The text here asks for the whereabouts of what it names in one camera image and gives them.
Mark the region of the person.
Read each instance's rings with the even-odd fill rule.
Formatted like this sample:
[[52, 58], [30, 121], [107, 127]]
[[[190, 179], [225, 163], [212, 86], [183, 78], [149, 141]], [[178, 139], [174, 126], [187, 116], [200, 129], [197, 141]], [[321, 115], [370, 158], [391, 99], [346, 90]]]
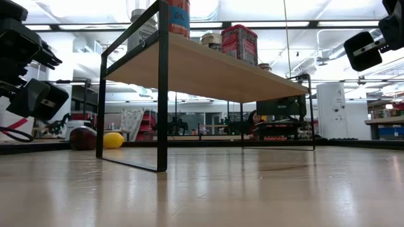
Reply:
[[253, 110], [248, 117], [248, 136], [250, 140], [257, 140], [259, 136], [255, 134], [256, 126], [263, 120], [260, 115], [257, 114], [257, 110]]

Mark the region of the blue storage bin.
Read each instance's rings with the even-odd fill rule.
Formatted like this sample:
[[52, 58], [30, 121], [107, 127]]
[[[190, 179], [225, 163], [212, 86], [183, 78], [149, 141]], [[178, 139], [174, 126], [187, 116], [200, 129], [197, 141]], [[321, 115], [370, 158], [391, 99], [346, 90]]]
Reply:
[[404, 140], [404, 127], [379, 128], [380, 140]]

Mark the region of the yellow lemon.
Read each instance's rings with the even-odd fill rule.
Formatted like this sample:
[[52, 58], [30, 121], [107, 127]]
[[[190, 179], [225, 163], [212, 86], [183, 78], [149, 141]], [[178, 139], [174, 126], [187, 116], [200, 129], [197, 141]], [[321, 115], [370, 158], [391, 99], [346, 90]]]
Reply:
[[123, 136], [118, 132], [109, 132], [104, 135], [103, 147], [106, 149], [117, 149], [124, 142]]

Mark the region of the white cylindrical machine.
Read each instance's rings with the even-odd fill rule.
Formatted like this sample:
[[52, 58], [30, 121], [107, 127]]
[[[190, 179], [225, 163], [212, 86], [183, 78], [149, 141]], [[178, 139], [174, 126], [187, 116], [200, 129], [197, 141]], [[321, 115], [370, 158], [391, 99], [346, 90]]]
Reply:
[[316, 86], [319, 133], [326, 139], [348, 137], [347, 110], [343, 83]]

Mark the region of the black aluminium table frame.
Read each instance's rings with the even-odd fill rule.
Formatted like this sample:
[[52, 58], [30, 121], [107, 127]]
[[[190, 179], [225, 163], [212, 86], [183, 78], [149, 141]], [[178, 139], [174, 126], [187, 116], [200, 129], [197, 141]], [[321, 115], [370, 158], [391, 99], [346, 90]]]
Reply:
[[[341, 146], [353, 148], [392, 149], [404, 151], [404, 141], [361, 141], [361, 140], [317, 140], [310, 141], [169, 141], [170, 148], [202, 148], [202, 147], [297, 147], [297, 146]], [[71, 149], [67, 142], [63, 143], [23, 143], [0, 144], [0, 155], [34, 153], [42, 151], [59, 151]]]

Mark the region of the red smoked paprika tin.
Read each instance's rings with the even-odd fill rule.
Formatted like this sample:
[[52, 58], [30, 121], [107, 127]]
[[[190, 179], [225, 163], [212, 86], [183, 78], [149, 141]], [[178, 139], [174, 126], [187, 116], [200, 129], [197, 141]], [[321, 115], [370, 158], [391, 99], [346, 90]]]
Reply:
[[222, 52], [244, 61], [258, 65], [258, 36], [243, 25], [234, 25], [221, 32]]

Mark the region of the black machine on desk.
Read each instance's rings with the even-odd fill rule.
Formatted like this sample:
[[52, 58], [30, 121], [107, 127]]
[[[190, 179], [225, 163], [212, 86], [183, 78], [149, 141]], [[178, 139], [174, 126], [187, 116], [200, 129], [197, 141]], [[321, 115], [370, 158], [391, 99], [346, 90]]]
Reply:
[[256, 103], [256, 113], [267, 119], [257, 124], [256, 134], [262, 141], [299, 139], [299, 128], [306, 126], [306, 98], [289, 96]]

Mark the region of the dark red apple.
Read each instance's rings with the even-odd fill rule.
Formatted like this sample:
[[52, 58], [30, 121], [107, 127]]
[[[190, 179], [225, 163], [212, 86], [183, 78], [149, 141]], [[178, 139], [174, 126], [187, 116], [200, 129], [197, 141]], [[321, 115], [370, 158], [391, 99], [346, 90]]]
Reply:
[[69, 135], [69, 145], [77, 151], [94, 150], [97, 145], [97, 132], [87, 126], [77, 127]]

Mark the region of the wooden workbench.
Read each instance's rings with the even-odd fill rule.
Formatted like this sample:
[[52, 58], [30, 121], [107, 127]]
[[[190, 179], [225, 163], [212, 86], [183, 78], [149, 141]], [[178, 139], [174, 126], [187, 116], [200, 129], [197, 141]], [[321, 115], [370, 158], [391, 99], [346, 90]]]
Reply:
[[365, 120], [364, 123], [371, 128], [371, 137], [373, 140], [379, 140], [379, 126], [380, 125], [404, 125], [404, 116], [387, 117], [372, 120]]

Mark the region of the red tool cart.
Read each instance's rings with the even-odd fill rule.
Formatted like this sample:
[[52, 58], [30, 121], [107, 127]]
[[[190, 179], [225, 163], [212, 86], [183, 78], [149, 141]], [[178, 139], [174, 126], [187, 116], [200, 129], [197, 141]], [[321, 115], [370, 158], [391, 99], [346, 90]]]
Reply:
[[135, 141], [152, 141], [155, 137], [156, 112], [145, 110], [140, 120]]

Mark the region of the white-label clear spice jar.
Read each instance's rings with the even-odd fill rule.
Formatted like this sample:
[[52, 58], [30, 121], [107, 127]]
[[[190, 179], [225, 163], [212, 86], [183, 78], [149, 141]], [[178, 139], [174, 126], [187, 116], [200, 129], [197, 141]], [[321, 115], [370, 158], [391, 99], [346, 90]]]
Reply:
[[158, 30], [158, 17], [153, 15], [147, 22], [142, 24], [129, 38], [127, 52], [142, 44], [150, 35]]

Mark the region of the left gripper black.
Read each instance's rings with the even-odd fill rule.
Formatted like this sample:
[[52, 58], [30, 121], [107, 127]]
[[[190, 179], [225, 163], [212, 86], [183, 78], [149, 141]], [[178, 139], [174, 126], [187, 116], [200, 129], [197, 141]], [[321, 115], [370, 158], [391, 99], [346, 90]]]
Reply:
[[7, 111], [21, 117], [51, 120], [69, 99], [66, 90], [48, 81], [31, 79], [27, 83], [22, 79], [32, 61], [50, 69], [62, 63], [48, 47], [19, 21], [0, 19], [0, 95], [9, 99]]

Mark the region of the wooden shelf black metal frame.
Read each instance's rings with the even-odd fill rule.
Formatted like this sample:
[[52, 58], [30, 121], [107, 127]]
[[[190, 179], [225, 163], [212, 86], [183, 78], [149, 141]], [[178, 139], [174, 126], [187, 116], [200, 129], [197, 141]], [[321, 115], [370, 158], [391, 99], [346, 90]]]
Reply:
[[[158, 31], [109, 66], [108, 56], [154, 15], [158, 15]], [[102, 52], [98, 92], [97, 158], [108, 159], [103, 154], [107, 80], [158, 90], [157, 141], [152, 144], [157, 149], [157, 165], [147, 166], [110, 159], [114, 163], [151, 172], [167, 170], [169, 91], [226, 100], [240, 105], [311, 94], [310, 86], [295, 83], [292, 78], [282, 78], [257, 66], [204, 47], [181, 35], [171, 33], [169, 18], [168, 2], [155, 0]]]

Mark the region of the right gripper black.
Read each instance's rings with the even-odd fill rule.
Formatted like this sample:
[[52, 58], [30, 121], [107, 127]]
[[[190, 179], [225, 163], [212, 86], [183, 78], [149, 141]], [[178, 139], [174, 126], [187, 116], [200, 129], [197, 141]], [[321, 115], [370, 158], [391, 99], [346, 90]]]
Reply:
[[383, 37], [374, 39], [369, 32], [360, 32], [343, 44], [353, 70], [361, 72], [382, 63], [380, 49], [404, 47], [404, 0], [382, 0], [388, 15], [378, 23]]

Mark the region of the beige-lid small spice jar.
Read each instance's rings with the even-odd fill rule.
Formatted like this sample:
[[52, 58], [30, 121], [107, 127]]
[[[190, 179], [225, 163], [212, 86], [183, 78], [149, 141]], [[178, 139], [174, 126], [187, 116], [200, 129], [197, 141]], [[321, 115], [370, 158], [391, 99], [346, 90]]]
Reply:
[[210, 49], [222, 51], [222, 37], [219, 33], [206, 33], [201, 37], [201, 44]]

